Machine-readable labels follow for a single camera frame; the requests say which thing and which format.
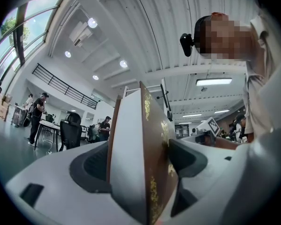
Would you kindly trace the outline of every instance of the rectangular ceiling light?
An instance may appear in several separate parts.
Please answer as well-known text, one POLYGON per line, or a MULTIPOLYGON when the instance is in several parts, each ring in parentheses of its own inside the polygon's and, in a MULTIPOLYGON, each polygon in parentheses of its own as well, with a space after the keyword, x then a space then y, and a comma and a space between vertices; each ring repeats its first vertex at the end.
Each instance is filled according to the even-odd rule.
POLYGON ((226 113, 226 112, 229 112, 230 110, 222 110, 222 111, 217 111, 217 112, 214 112, 214 113, 226 113))
POLYGON ((208 85, 220 85, 220 84, 230 84, 232 78, 208 78, 208 79, 198 79, 196 82, 197 86, 208 86, 208 85))
POLYGON ((182 117, 195 117, 195 116, 201 116, 202 114, 191 114, 191 115, 183 115, 182 117))

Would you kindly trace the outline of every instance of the table leg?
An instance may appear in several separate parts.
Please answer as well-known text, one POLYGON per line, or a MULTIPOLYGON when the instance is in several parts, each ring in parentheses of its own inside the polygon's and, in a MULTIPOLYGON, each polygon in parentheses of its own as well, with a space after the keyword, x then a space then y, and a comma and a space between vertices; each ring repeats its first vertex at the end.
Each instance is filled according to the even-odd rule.
POLYGON ((36 138, 36 140, 35 140, 35 142, 34 142, 34 151, 36 150, 37 141, 38 141, 39 135, 40 135, 40 133, 41 133, 42 127, 43 127, 42 124, 40 124, 40 125, 38 126, 37 138, 36 138))
POLYGON ((57 141, 57 137, 58 137, 58 130, 55 129, 56 132, 56 152, 58 152, 58 141, 57 141))

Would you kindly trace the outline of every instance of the fluorescent light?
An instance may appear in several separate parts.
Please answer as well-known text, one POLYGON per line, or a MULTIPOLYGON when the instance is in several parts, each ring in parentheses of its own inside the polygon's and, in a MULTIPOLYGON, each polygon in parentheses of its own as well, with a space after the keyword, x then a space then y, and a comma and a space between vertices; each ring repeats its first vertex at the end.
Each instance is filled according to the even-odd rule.
POLYGON ((220 85, 220 84, 230 84, 232 78, 208 78, 208 79, 198 79, 196 82, 197 86, 208 86, 208 85, 220 85))
POLYGON ((214 112, 214 113, 226 113, 226 112, 229 112, 230 110, 227 109, 227 110, 222 110, 222 111, 217 111, 217 112, 214 112))
POLYGON ((121 66, 122 68, 126 68, 126 67, 127 67, 127 63, 126 63, 124 60, 121 60, 120 66, 121 66))
POLYGON ((91 27, 91 28, 95 28, 98 24, 97 24, 97 22, 91 17, 91 18, 88 20, 88 25, 89 25, 89 27, 91 27))
POLYGON ((191 114, 191 115, 183 115, 182 117, 195 117, 195 116, 201 116, 202 114, 191 114))
POLYGON ((70 53, 69 51, 65 51, 65 56, 66 56, 67 58, 70 58, 70 57, 71 57, 71 53, 70 53))

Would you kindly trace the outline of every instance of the black pants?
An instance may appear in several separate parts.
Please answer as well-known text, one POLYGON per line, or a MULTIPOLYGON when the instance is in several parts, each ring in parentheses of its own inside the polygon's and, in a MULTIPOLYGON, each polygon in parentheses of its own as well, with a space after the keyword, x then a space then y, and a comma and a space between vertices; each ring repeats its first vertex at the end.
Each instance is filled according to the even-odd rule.
POLYGON ((33 116, 31 118, 32 127, 31 127, 30 137, 29 137, 29 142, 31 144, 34 144, 34 138, 36 137, 40 120, 41 120, 41 117, 38 118, 38 117, 33 116))

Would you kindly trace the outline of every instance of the green foliage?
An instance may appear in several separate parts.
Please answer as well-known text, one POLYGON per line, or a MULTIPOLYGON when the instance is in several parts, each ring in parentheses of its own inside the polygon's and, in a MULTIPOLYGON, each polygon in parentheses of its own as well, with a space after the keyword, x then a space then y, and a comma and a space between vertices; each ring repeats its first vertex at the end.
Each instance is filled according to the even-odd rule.
MULTIPOLYGON (((8 18, 5 23, 1 26, 1 34, 4 35, 9 29, 11 29, 15 25, 15 17, 8 18)), ((24 25, 23 29, 23 45, 26 46, 27 42, 25 42, 30 34, 29 28, 24 25)), ((14 43, 13 34, 9 35, 10 44, 14 43)))

